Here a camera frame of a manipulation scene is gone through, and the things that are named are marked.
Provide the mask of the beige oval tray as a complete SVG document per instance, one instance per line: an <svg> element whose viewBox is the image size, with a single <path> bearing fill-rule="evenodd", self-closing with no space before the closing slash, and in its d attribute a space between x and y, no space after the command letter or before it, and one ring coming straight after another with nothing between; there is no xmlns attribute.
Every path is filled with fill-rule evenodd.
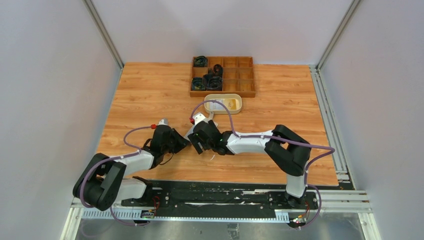
<svg viewBox="0 0 424 240"><path fill-rule="evenodd" d="M204 108L207 113L217 115L226 115L228 109L230 114L238 114L242 110L243 100L242 97L235 93L219 93L208 94L204 98Z"/></svg>

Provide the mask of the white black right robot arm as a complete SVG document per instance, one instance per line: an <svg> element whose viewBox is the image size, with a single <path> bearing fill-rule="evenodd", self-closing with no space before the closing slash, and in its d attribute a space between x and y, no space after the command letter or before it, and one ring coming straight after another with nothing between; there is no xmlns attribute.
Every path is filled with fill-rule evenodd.
<svg viewBox="0 0 424 240"><path fill-rule="evenodd" d="M286 173L283 202L298 209L306 201L305 173L311 155L309 142L278 124L259 133L220 132L213 120L200 121L186 135L198 154L212 150L219 155L266 154Z"/></svg>

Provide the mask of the wooden compartment box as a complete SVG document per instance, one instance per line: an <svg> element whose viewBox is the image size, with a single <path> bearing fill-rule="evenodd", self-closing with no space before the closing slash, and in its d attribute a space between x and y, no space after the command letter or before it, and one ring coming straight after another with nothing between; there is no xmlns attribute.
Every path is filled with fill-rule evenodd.
<svg viewBox="0 0 424 240"><path fill-rule="evenodd" d="M209 94L238 94L243 98L254 98L256 96L257 90L253 57L206 56L208 59L207 67L193 67L194 57L191 60L190 77L188 81L189 95L192 98L205 97ZM222 90L192 91L192 78L202 78L203 75L213 74L212 68L215 64L220 64L223 67Z"/></svg>

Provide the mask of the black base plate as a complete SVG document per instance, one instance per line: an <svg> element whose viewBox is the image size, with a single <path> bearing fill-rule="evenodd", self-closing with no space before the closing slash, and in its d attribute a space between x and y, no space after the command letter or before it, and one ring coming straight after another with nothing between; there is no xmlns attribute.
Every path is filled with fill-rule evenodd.
<svg viewBox="0 0 424 240"><path fill-rule="evenodd" d="M153 180L143 197L119 200L97 216L113 211L119 219L135 221L288 222L300 215L305 222L324 208L318 196L312 187L294 200L279 184Z"/></svg>

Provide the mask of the white card in tray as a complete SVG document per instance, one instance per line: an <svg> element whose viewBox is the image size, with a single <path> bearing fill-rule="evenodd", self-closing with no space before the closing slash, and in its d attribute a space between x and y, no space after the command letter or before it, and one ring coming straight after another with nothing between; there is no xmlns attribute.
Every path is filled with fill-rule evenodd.
<svg viewBox="0 0 424 240"><path fill-rule="evenodd" d="M224 99L213 99L209 102L209 109L211 111L224 111L225 110L225 100Z"/></svg>

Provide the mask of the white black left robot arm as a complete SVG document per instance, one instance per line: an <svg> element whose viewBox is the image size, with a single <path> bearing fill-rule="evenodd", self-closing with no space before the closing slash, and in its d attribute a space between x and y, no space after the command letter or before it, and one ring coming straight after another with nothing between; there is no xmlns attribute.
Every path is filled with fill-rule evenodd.
<svg viewBox="0 0 424 240"><path fill-rule="evenodd" d="M167 123L148 125L153 135L143 146L124 140L124 144L135 151L123 155L108 156L96 153L76 181L72 195L86 208L108 210L113 204L134 199L140 206L149 206L153 201L151 184L132 174L151 170L163 162L166 154L177 154L190 145Z"/></svg>

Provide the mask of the rolled black belt middle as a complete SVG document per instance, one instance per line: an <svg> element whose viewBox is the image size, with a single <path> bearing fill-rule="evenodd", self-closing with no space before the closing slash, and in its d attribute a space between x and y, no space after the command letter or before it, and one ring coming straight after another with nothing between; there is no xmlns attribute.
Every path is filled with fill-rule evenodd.
<svg viewBox="0 0 424 240"><path fill-rule="evenodd" d="M212 68L212 73L216 77L222 77L223 72L224 72L224 69L220 64L215 64Z"/></svg>

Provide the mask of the rolled black belt top left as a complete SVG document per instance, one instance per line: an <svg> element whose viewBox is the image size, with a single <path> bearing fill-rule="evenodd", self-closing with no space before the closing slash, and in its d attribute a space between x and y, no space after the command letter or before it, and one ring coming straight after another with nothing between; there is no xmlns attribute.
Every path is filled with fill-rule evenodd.
<svg viewBox="0 0 424 240"><path fill-rule="evenodd" d="M208 66L208 58L204 55L196 56L193 58L194 68L206 68Z"/></svg>

